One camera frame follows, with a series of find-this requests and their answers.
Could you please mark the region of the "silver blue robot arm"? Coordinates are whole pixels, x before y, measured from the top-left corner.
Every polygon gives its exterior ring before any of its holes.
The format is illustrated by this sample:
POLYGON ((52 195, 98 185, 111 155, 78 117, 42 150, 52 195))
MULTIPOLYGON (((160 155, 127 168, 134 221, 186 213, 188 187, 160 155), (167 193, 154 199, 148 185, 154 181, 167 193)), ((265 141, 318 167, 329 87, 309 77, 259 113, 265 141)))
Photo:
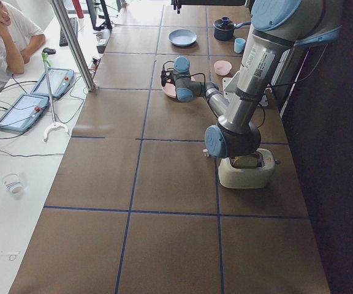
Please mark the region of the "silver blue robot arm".
POLYGON ((205 145, 218 158, 247 156, 260 145, 251 117, 275 73, 282 54, 292 47, 320 46, 338 38, 342 1, 255 1, 251 38, 247 41, 237 84, 226 99, 212 82, 191 80, 190 62, 178 57, 163 70, 161 83, 175 85, 176 98, 189 102, 203 97, 218 122, 205 131, 205 145))

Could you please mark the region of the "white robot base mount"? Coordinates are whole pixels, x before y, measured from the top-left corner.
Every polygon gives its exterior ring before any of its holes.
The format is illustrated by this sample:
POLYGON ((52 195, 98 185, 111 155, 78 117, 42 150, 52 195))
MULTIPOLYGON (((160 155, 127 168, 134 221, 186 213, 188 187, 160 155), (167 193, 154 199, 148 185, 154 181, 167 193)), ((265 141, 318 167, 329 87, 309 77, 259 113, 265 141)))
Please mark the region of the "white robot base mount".
POLYGON ((230 102, 233 94, 238 92, 239 94, 245 95, 247 98, 254 97, 253 94, 248 93, 246 90, 238 88, 240 71, 238 70, 232 77, 223 77, 222 78, 222 88, 223 95, 226 101, 230 102))

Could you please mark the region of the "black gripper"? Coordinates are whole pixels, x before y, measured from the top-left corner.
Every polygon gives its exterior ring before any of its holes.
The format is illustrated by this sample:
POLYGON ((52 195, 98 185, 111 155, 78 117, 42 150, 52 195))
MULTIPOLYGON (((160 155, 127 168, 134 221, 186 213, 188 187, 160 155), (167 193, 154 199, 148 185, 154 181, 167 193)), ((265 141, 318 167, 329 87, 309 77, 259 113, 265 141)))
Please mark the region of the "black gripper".
POLYGON ((181 5, 176 4, 176 5, 175 5, 175 10, 176 10, 177 14, 180 14, 181 5))
POLYGON ((165 87, 166 84, 175 84, 172 70, 162 70, 161 71, 161 86, 165 87))

